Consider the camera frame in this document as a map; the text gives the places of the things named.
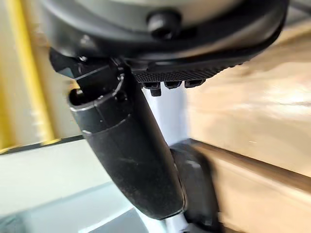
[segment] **black handle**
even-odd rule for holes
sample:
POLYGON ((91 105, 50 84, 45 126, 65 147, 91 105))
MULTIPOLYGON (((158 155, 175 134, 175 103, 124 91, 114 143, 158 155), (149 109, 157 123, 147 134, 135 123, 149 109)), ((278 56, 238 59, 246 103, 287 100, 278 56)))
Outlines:
POLYGON ((185 208, 173 157, 135 79, 117 91, 77 106, 72 114, 85 139, 122 193, 145 215, 164 219, 185 208))

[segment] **white wall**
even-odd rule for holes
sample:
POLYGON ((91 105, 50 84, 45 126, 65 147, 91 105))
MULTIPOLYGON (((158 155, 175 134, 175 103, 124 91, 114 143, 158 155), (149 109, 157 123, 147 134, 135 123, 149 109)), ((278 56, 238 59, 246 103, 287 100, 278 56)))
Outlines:
POLYGON ((85 140, 0 156, 0 216, 96 187, 110 177, 85 140))

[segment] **gray surface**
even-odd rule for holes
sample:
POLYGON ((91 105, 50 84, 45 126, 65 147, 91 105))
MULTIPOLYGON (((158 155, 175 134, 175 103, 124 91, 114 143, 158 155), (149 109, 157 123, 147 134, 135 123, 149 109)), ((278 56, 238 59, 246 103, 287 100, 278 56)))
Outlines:
POLYGON ((136 210, 132 209, 90 233, 148 233, 147 228, 139 218, 136 210))
POLYGON ((112 183, 0 219, 0 233, 164 233, 112 183))

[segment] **plywood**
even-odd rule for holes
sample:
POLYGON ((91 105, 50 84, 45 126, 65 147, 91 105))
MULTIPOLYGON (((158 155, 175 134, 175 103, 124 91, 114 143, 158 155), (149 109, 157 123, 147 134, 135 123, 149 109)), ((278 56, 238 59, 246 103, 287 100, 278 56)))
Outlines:
POLYGON ((311 23, 189 89, 190 136, 311 177, 311 23))
POLYGON ((311 179, 209 145, 225 225, 246 233, 309 233, 311 179))

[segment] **wooden board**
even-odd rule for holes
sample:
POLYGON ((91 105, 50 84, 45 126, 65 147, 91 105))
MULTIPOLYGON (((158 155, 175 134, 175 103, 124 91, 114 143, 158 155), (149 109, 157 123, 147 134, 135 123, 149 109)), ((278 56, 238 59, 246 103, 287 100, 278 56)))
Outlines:
POLYGON ((187 98, 192 138, 311 177, 311 22, 187 98))
POLYGON ((309 233, 311 179, 294 172, 196 144, 212 161, 222 222, 246 233, 309 233))

